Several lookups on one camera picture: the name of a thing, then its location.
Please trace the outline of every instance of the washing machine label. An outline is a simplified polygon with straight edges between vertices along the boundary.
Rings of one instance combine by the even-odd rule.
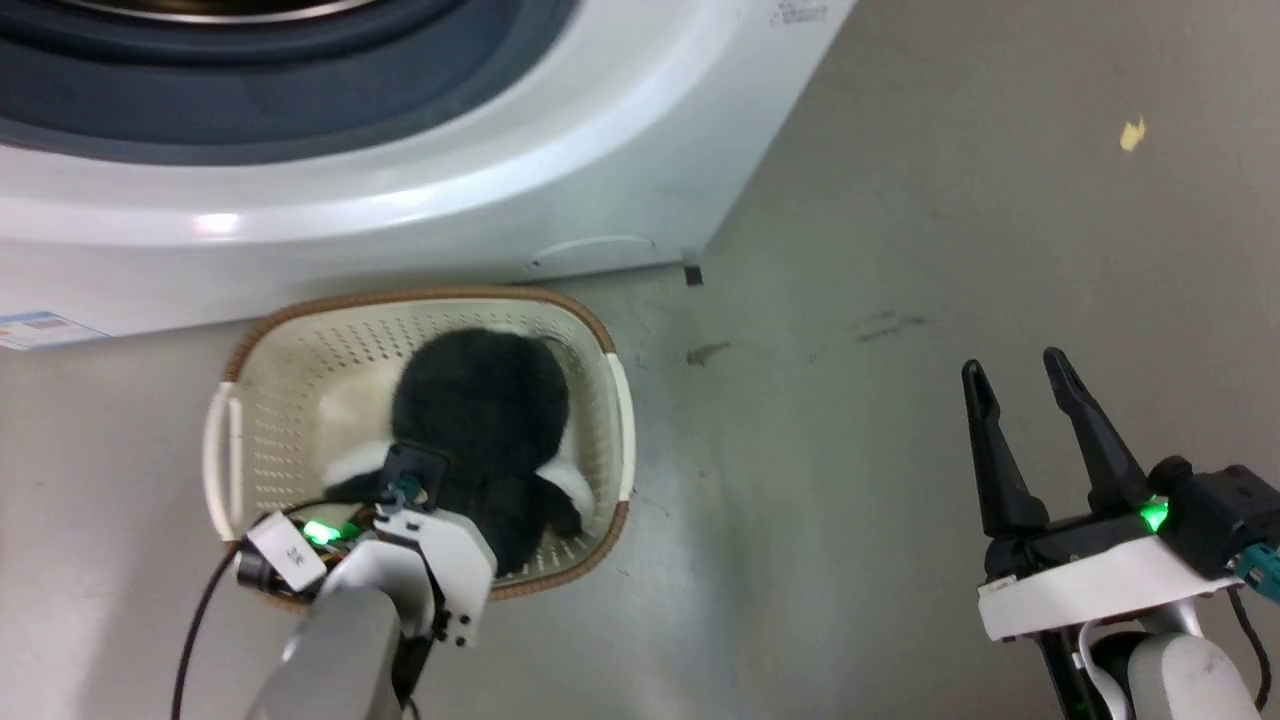
[[[0,315],[0,347],[31,350],[109,337],[54,313]]]
[[[773,10],[773,24],[818,23],[827,19],[829,0],[781,0]]]

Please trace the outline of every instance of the teal connector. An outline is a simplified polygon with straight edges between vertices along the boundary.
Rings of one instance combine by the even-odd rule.
[[[1280,603],[1280,557],[1276,557],[1276,548],[1265,543],[1251,544],[1231,570],[1254,592]]]

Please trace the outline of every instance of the white washing machine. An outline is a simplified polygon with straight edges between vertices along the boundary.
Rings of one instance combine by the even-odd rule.
[[[5,0],[0,345],[696,258],[854,0]]]

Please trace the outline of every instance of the yellow paper scrap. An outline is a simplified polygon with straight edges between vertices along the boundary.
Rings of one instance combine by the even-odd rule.
[[[1147,137],[1147,120],[1138,115],[1138,124],[1124,124],[1124,132],[1120,133],[1120,149],[1125,152],[1133,152],[1133,149],[1138,147],[1144,137]]]

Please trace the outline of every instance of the green led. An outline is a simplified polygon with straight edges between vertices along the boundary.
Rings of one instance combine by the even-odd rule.
[[[329,544],[342,537],[340,530],[335,530],[329,525],[316,523],[315,520],[302,525],[302,534],[307,536],[307,538],[315,544]]]
[[[1160,529],[1160,525],[1169,518],[1169,502],[1148,502],[1138,509],[1138,515],[1147,521],[1151,532]]]

